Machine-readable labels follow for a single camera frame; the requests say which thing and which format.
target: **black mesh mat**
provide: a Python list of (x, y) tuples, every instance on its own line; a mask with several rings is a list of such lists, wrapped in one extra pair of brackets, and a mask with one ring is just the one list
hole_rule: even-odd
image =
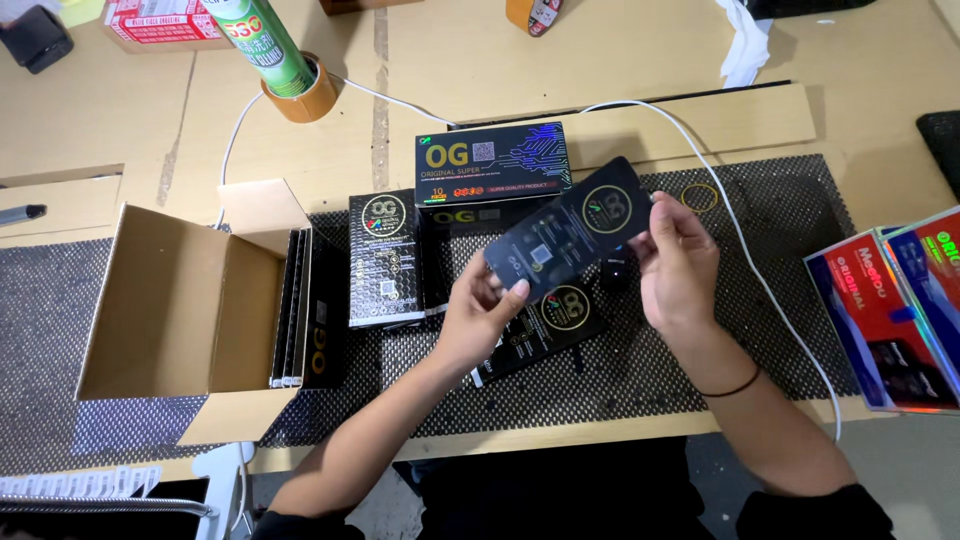
[[(802, 257), (853, 234), (820, 156), (718, 167), (760, 271), (797, 331), (820, 359), (838, 395), (858, 392), (846, 358), (804, 269)], [(697, 169), (642, 177), (679, 195), (712, 184)], [(705, 188), (686, 193), (703, 208)], [(346, 248), (347, 215), (311, 216)], [(759, 288), (723, 204), (701, 219), (722, 250), (717, 286), (720, 323), (791, 399), (825, 399), (827, 389)], [(442, 245), (452, 281), (492, 234)], [(203, 397), (75, 403), (74, 387), (110, 240), (0, 250), (0, 475), (50, 472), (197, 454), (175, 446)], [(587, 282), (611, 329), (508, 378), (452, 390), (414, 436), (630, 418), (706, 409), (656, 332), (642, 320), (638, 293), (608, 294)], [(318, 442), (425, 356), (443, 317), (418, 328), (348, 333), (350, 366), (336, 390), (301, 391), (260, 441), (283, 447)]]

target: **brown tape roll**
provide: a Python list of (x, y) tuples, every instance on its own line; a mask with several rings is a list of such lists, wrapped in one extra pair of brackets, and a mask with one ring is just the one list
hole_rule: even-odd
[(323, 118), (333, 109), (333, 105), (337, 103), (337, 89), (330, 82), (330, 77), (326, 74), (326, 68), (320, 63), (320, 59), (316, 55), (306, 51), (300, 51), (300, 53), (303, 54), (308, 64), (317, 68), (317, 82), (303, 94), (297, 97), (280, 97), (271, 92), (262, 79), (260, 80), (260, 87), (287, 120), (298, 124), (306, 124)]
[(507, 0), (507, 19), (533, 37), (550, 29), (564, 0)]

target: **person's right hand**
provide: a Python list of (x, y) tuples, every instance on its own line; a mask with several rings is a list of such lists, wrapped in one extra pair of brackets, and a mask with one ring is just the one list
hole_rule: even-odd
[(628, 243), (640, 261), (640, 296), (650, 324), (669, 345), (715, 324), (720, 250), (693, 211), (654, 193), (650, 230)]

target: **wooden desk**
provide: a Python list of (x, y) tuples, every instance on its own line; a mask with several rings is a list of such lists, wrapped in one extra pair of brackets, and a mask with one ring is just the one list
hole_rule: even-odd
[[(945, 23), (960, 15), (943, 5), (940, 14), (930, 0), (878, 0), (859, 10), (776, 21), (771, 59), (757, 82), (805, 85), (816, 139), (710, 159), (822, 153), (860, 230), (953, 206), (914, 126), (925, 112), (960, 109), (960, 47)], [(716, 89), (732, 39), (725, 14), (703, 0), (569, 0), (555, 28), (537, 39), (506, 21), (502, 3), (480, 3), (466, 16), (461, 6), (427, 0), (327, 18), (315, 0), (275, 2), (295, 41), (332, 72), (369, 87), (377, 87), (380, 74), (390, 95), (456, 122)], [(72, 34), (75, 50), (37, 76), (0, 55), (0, 184), (122, 170), (121, 180), (112, 190), (91, 184), (86, 195), (58, 201), (77, 211), (67, 212), (73, 218), (56, 231), (0, 237), (0, 247), (110, 236), (102, 211), (80, 211), (104, 201), (108, 208), (126, 200), (212, 223), (224, 149), (237, 115), (258, 90), (255, 71), (232, 50), (128, 56), (95, 23)], [(695, 126), (699, 119), (683, 120)], [(646, 122), (641, 130), (663, 129), (661, 120)], [(260, 100), (237, 137), (227, 180), (282, 177), (305, 210), (343, 209), (351, 194), (412, 186), (410, 141), (443, 130), (399, 107), (376, 112), (371, 96), (354, 88), (343, 90), (327, 117), (307, 125), (285, 121)], [(696, 166), (690, 159), (658, 160), (637, 169)], [(858, 397), (841, 402), (845, 420), (875, 416)], [(799, 405), (821, 422), (832, 419), (827, 402)], [(710, 413), (684, 413), (412, 439), (397, 458), (713, 430)], [(261, 449), (251, 469), (288, 469), (307, 450)], [(164, 478), (189, 477), (189, 461), (163, 462)]]

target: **spray can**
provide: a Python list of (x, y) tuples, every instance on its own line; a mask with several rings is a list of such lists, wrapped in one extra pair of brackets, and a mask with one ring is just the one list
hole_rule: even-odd
[(271, 92), (279, 97), (296, 97), (313, 85), (317, 76), (270, 4), (264, 0), (201, 1), (230, 41), (260, 72)]

